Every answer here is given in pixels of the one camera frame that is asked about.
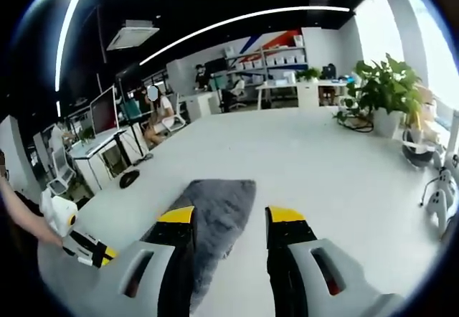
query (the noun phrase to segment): blue wall stripe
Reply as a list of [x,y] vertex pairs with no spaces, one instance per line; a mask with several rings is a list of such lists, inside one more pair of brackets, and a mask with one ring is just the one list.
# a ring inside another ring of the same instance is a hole
[[241,49],[241,52],[239,54],[244,54],[245,51],[247,49],[250,48],[250,46],[252,46],[252,44],[255,43],[255,41],[257,41],[259,38],[261,37],[261,35],[253,35],[251,36],[248,41],[245,43],[244,47]]

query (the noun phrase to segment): glass window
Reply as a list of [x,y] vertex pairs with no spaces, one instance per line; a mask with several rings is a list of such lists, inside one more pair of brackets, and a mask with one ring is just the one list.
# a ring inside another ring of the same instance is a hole
[[365,62],[386,60],[386,53],[403,61],[402,41],[389,2],[364,0],[355,12]]
[[459,109],[459,75],[446,38],[423,0],[409,0],[421,29],[429,89],[448,107]]

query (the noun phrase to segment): computer mouse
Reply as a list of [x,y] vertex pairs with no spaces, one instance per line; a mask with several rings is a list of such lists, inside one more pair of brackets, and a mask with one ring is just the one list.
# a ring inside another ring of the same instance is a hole
[[132,170],[126,172],[120,179],[120,188],[125,189],[129,187],[140,176],[139,170]]

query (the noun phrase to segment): ceiling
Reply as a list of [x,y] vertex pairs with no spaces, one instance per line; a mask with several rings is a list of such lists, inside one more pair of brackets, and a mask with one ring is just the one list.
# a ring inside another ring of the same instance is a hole
[[[18,118],[23,139],[75,109],[75,99],[98,94],[96,73],[109,86],[117,72],[196,30],[255,11],[287,6],[331,5],[354,9],[362,0],[80,0],[65,44],[61,91],[54,92],[55,53],[69,0],[44,0],[20,28],[7,62],[9,75],[0,91],[0,118]],[[160,70],[167,62],[231,39],[298,27],[339,29],[352,13],[289,11],[257,16],[193,37],[154,58],[138,70],[138,78]],[[127,19],[150,20],[159,32],[138,48],[107,52],[106,48]]]

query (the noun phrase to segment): ceiling light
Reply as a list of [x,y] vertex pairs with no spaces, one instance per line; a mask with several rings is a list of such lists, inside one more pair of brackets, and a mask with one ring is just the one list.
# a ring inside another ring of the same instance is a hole
[[60,118],[60,102],[56,102],[56,108],[57,108],[57,117]]
[[57,44],[57,56],[56,56],[56,77],[55,77],[55,90],[59,91],[60,84],[60,68],[62,65],[62,55],[64,54],[65,38],[70,28],[70,22],[72,21],[73,14],[77,8],[80,0],[70,0],[67,12],[65,12],[64,21],[62,23],[62,29],[60,30],[59,43]]
[[171,49],[172,47],[178,45],[179,43],[182,43],[183,41],[186,41],[188,39],[191,39],[192,37],[195,37],[199,34],[202,34],[203,32],[207,32],[209,30],[215,29],[217,27],[220,27],[222,25],[226,25],[235,21],[240,21],[241,19],[246,19],[250,17],[255,17],[255,16],[261,16],[263,14],[275,14],[278,12],[286,12],[286,11],[308,11],[308,10],[319,10],[319,11],[341,11],[341,12],[349,12],[350,9],[347,7],[336,7],[336,6],[295,6],[295,7],[283,7],[281,9],[272,9],[272,10],[265,10],[265,11],[259,11],[259,12],[253,12],[252,14],[245,14],[243,16],[238,16],[235,18],[227,19],[226,21],[222,21],[219,23],[215,23],[213,25],[209,25],[208,27],[205,27],[201,30],[198,30],[197,32],[193,32],[190,35],[186,35],[185,37],[182,37],[181,39],[176,40],[175,42],[172,42],[171,44],[168,44],[165,46],[163,49],[160,49],[159,51],[153,53],[149,57],[147,57],[144,61],[142,61],[139,65],[144,65],[154,57],[157,57],[161,53],[165,52],[168,49]]

